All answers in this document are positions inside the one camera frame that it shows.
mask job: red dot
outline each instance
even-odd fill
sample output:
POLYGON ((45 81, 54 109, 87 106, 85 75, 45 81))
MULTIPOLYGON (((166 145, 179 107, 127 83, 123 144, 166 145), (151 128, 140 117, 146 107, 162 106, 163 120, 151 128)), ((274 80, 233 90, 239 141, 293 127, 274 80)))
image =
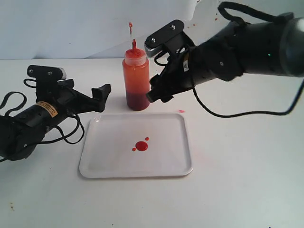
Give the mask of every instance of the red dot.
POLYGON ((139 141, 139 142, 136 143, 135 147, 139 151, 145 151, 145 150, 148 149, 148 144, 146 142, 139 141))

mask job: warning sticker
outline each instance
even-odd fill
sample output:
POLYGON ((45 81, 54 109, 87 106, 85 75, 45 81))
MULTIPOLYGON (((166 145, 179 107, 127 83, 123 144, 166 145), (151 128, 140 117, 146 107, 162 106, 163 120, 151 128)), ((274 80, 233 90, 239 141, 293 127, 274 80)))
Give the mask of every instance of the warning sticker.
POLYGON ((50 105, 48 102, 39 101, 35 105, 43 107, 51 115, 52 118, 55 117, 56 115, 58 115, 57 110, 52 105, 50 105))

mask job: red sauce bottle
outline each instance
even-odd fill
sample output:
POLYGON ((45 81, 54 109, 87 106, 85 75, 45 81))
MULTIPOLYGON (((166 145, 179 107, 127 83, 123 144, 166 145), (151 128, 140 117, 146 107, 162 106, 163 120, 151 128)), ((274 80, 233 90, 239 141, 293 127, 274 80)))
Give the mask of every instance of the red sauce bottle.
POLYGON ((127 104, 134 111, 147 108, 150 104, 146 93, 150 90, 149 60, 145 51, 136 48, 135 39, 133 48, 127 50, 123 60, 123 76, 126 90, 127 104))

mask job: white table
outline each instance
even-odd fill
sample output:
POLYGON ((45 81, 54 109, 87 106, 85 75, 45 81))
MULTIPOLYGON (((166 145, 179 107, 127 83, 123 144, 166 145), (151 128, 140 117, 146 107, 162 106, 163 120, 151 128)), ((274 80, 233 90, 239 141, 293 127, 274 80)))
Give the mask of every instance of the white table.
MULTIPOLYGON (((9 91, 22 91, 28 96, 26 107, 34 104, 35 91, 22 81, 28 65, 38 64, 63 67, 67 77, 75 80, 75 89, 89 96, 92 87, 111 83, 104 113, 131 113, 125 103, 121 61, 0 61, 0 100, 9 91)), ((151 76, 160 69, 151 61, 151 76)), ((230 83, 213 80, 197 90, 207 106, 223 114, 282 111, 300 82, 299 78, 244 75, 230 83)), ((20 100, 16 95, 8 107, 20 100)), ((191 91, 166 104, 153 103, 143 112, 178 110, 185 110, 194 162, 190 175, 88 180, 78 172, 84 140, 77 145, 40 145, 26 160, 0 164, 1 228, 304 227, 303 98, 286 117, 219 119, 206 113, 191 91)), ((95 115, 82 114, 81 120, 87 126, 95 115)), ((65 120, 61 127, 67 133, 74 124, 65 120)), ((53 130, 45 140, 57 136, 53 130)))

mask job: white wall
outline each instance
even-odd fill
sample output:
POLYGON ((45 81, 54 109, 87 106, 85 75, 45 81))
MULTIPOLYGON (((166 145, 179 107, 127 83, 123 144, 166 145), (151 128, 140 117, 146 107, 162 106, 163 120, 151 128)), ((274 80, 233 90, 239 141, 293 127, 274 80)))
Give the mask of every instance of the white wall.
MULTIPOLYGON (((129 21, 140 48, 147 35, 173 19, 187 21, 185 32, 199 44, 227 21, 216 15, 219 0, 197 1, 2 0, 0 59, 123 57, 131 46, 129 21)), ((304 17, 303 0, 237 2, 274 15, 294 11, 304 17)))

